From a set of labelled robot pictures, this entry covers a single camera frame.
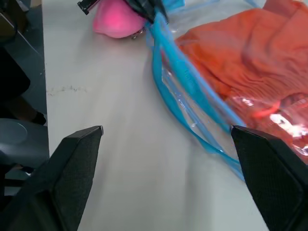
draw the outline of pink object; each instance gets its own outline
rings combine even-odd
[[[101,0],[93,21],[93,31],[113,38],[132,35],[144,26],[145,19],[124,0]]]

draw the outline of plastic wrapper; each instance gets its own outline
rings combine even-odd
[[[210,0],[149,28],[166,105],[241,178],[232,125],[277,136],[308,163],[306,24],[302,1]]]

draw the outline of white surface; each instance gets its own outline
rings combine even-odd
[[[165,108],[144,38],[91,31],[77,0],[44,0],[50,152],[103,125],[80,231],[267,230],[246,186]]]

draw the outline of orange fabric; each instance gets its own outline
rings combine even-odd
[[[305,163],[299,148],[308,149],[307,28],[305,4],[268,0],[263,9],[192,28],[176,40],[249,127],[280,137]],[[286,128],[274,113],[295,127]]]

